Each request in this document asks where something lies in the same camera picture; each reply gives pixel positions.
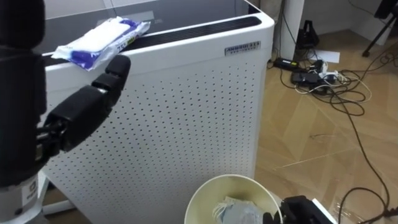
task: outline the perforated panel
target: perforated panel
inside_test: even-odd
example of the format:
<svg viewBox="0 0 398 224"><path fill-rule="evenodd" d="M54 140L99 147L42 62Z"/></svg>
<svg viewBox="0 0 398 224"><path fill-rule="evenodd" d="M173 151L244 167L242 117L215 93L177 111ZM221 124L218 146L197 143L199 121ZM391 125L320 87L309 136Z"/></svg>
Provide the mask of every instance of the perforated panel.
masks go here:
<svg viewBox="0 0 398 224"><path fill-rule="evenodd" d="M45 173L93 223L183 223L206 180L254 175L265 61L258 50L132 74L111 116Z"/></svg>

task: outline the white paper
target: white paper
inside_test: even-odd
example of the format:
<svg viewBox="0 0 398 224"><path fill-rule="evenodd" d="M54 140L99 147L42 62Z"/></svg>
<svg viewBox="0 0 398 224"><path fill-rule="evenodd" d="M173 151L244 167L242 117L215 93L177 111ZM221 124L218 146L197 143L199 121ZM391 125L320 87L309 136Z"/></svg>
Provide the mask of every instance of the white paper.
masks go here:
<svg viewBox="0 0 398 224"><path fill-rule="evenodd" d="M307 54L308 59L310 60L324 60L330 63L339 63L340 61L340 52L331 52L327 50L310 50Z"/></svg>

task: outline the tripod leg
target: tripod leg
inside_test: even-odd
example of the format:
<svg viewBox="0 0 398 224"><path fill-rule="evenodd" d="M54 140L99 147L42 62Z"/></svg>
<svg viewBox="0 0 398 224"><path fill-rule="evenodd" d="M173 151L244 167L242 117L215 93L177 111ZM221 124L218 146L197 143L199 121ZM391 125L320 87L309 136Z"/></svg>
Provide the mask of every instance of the tripod leg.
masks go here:
<svg viewBox="0 0 398 224"><path fill-rule="evenodd" d="M362 57L368 57L369 56L369 51L370 49L373 47L373 45L379 40L379 38L381 37L381 35L383 35L383 33L387 30L387 28L392 24L392 22L394 22L394 20L396 19L396 16L393 16L388 23L383 27L383 29L380 30L380 33L374 38L374 40L371 42L371 44L369 44L369 46L367 47L367 49L362 53Z"/></svg>

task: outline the black cable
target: black cable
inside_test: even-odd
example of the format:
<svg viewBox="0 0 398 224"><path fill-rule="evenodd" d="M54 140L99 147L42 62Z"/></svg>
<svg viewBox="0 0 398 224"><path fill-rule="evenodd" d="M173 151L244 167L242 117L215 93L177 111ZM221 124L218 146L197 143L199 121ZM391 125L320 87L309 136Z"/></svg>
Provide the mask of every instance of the black cable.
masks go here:
<svg viewBox="0 0 398 224"><path fill-rule="evenodd" d="M361 7L359 7L359 6L354 5L354 3L351 2L351 0L348 0L348 3L349 3L351 6L353 6L354 8L359 9L359 10L361 10L361 11L363 11L363 12L366 12L366 13L368 13L369 15L371 15L372 17L374 17L374 13L370 12L369 10L366 10L366 9L364 9L364 8L361 8ZM379 21L382 22L384 25L387 25L387 23L384 22L382 19L379 19Z"/></svg>
<svg viewBox="0 0 398 224"><path fill-rule="evenodd" d="M371 219L369 219L369 220L360 222L360 223L372 223L372 222L375 222L375 221L377 221L377 220L380 220L382 217L384 217L384 215L385 215L386 213L389 212L389 211L388 211L388 206L389 206L389 204L390 204L390 192L388 191L388 188L387 188L386 183L383 181L383 179L381 178L381 176L379 175L379 173L377 173L377 171L375 170L375 168L372 166L371 162L369 161L368 155L366 154L366 152L365 152L365 150L364 150L364 148L363 148L363 145L362 145L361 139L360 139L360 137L359 137L358 131L357 131L357 129L356 129L356 126L355 126L355 124L354 124L354 121L353 121L353 119L352 119L352 117L351 117L351 115L350 115L350 113L349 113L347 107L345 106L345 104L343 103L343 100L342 100L339 96L336 95L336 97L341 101L341 105L343 105L343 108L344 108L344 110L346 111L346 114L347 114L347 116L348 116L348 119L349 119L349 121L351 122L351 125L353 126L356 139L358 140L359 147L361 148L361 152L362 152L363 157L365 158L366 163L367 163L368 166L371 168L371 170L374 172L374 174L377 176L377 178L380 180L380 183L383 185L384 190L386 191L386 197L387 197L387 201L384 202L384 200L381 198L381 196L380 196L379 194L375 193L375 191L373 191L373 190L370 190L370 189L367 189L367 188L364 188L364 187L355 187L355 188L349 190L349 191L344 195L344 197L343 197L343 199L341 200L341 203L340 203L340 209L339 209L339 212L338 212L338 224L341 223L341 213L342 213L342 211L343 211L343 204L344 204L346 198L348 197L348 195L349 195L351 192L354 192L355 190L366 190L366 191L368 191L368 192L371 192L372 194L376 195L376 196L382 201L384 210L383 210L383 212L382 212L380 215L378 215L378 216L376 216L376 217L374 217L374 218L371 218Z"/></svg>
<svg viewBox="0 0 398 224"><path fill-rule="evenodd" d="M299 62L299 63L303 63L304 64L304 67L302 67L302 68L304 68L304 69L308 69L308 68L310 68L310 66L307 66L307 63L306 62L309 62L310 63L310 65L311 65L311 61L309 60L309 58L308 58L308 54L310 53L310 50L309 49L303 49L302 50L302 54L300 54L300 52L298 51L298 50L296 50L295 52L294 52L294 54L297 56L297 61Z"/></svg>
<svg viewBox="0 0 398 224"><path fill-rule="evenodd" d="M281 6L282 14L284 13L284 8L285 8L285 1L282 2L282 6ZM280 19L279 19L279 22L280 22L280 26L279 26L279 55L278 55L278 57L282 57L282 53L281 53L281 51L282 51L282 22L280 21Z"/></svg>
<svg viewBox="0 0 398 224"><path fill-rule="evenodd" d="M279 75L279 79L280 79L280 82L282 83L282 85L283 86L285 86L286 88L290 88L290 89L295 89L295 87L294 86L288 86L288 85L286 85L285 83L284 83L284 81L283 81L283 79L282 79L282 75L283 75L283 70L280 68L279 69L280 70L280 75Z"/></svg>
<svg viewBox="0 0 398 224"><path fill-rule="evenodd" d="M398 61L397 61L398 60L398 56L396 54L393 54L393 53L386 53L395 44L398 44L398 41L396 43L390 45L385 51L383 51L380 55L378 55L369 64L369 66L365 70L356 70L356 71L354 71L354 70L342 70L340 73L342 75L344 75L344 76L346 76L347 73L351 73L355 77L357 77L358 80L363 80L368 72L380 69L380 68L382 68L383 66L386 66L389 63L392 63L395 67L398 67ZM381 65L376 67L376 68L374 68L374 69L370 69L372 67L372 65L378 59L379 59ZM341 86L334 86L333 88L336 91L334 89L332 89L332 87L330 87L330 86L323 87L325 91L318 91L318 90L316 90L316 91L311 91L311 90L308 91L308 90L303 90L299 86L288 86L287 84L285 84L283 82L282 75L283 75L283 71L280 70L280 81L283 84L283 86L285 86L287 88L290 88L290 89L298 88L298 89L300 89L302 91L306 91L307 93L311 93L316 99L318 99L318 100L320 100L320 101L322 101L324 103L329 103L335 110L347 114L347 116L348 116L348 118L349 118L349 120L350 120L350 122L351 122L351 124L353 126L356 138L358 140L358 144L359 144L359 146L361 148L361 152L362 152L362 154L363 154L363 156L365 158L366 163L371 168L371 170L375 173L376 177L379 179L380 183L384 187L384 190L386 191L386 201L384 201L383 198L379 194L377 194L375 191L373 191L371 189L367 189L367 188L364 188L364 187L355 187L355 188L349 190L344 195L344 197L343 197L343 199L341 201L339 214L338 214L338 223L339 224L341 223L341 213L342 213L342 210L343 210L343 205L344 205L348 195L351 192L354 192L354 191L357 191L357 190L367 191L367 192L370 192L370 193L376 195L379 198L379 200L382 202L382 204L383 204L383 211L382 211L381 214L379 214L376 217L373 217L373 218L371 218L369 220L365 220L363 222L360 222L360 224L373 223L375 221L378 221L378 220L382 219L383 217L390 217L390 216L398 215L398 208L394 208L394 209L392 209L390 211L388 210L388 207L389 207L389 204L390 204L390 193L388 191L387 185L385 184L385 182L383 181L381 176L377 173L377 171L375 170L373 165L370 163L370 161L368 159L368 156L367 156L367 154L366 154L366 152L364 150L364 147L362 145L362 142L361 142L361 140L359 138L358 130L356 129L356 126L355 126L355 124L353 122L353 119L352 119L352 116L362 116L365 113L364 108L359 103L365 101L366 100L366 96L365 96L365 94L355 90L358 87L358 85L360 84L360 82L358 80L353 80L353 79L350 79L350 78L346 77L347 81L344 81L344 82L342 82L339 79L337 79L337 82L339 82ZM341 95L343 95L345 93L355 93L355 94L361 96L361 99L356 100L356 101L346 100L346 99L341 97ZM358 108L360 108L361 111L359 113L350 113L348 111L347 107L346 107L347 103L352 104L352 105L356 105Z"/></svg>
<svg viewBox="0 0 398 224"><path fill-rule="evenodd" d="M292 31L290 30L290 27L289 27L289 25L287 24L284 11L282 11L282 18L283 18L283 20L285 21L286 28L287 28L287 30L289 31L290 36L291 36L291 38L292 38L294 44L297 45L296 40L295 40L295 38L294 38L294 36L293 36L293 34L292 34Z"/></svg>
<svg viewBox="0 0 398 224"><path fill-rule="evenodd" d="M270 59L270 61L267 62L267 69L272 69L272 68L274 68L274 62Z"/></svg>

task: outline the white package with blue print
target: white package with blue print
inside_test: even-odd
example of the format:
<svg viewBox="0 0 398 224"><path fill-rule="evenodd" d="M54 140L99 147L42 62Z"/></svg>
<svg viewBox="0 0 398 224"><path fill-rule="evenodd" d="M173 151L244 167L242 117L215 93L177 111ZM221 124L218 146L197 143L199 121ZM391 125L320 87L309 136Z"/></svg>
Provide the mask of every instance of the white package with blue print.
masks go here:
<svg viewBox="0 0 398 224"><path fill-rule="evenodd" d="M58 46L52 58L62 58L87 71L113 58L148 31L150 22L134 22L116 17L108 19L83 37Z"/></svg>

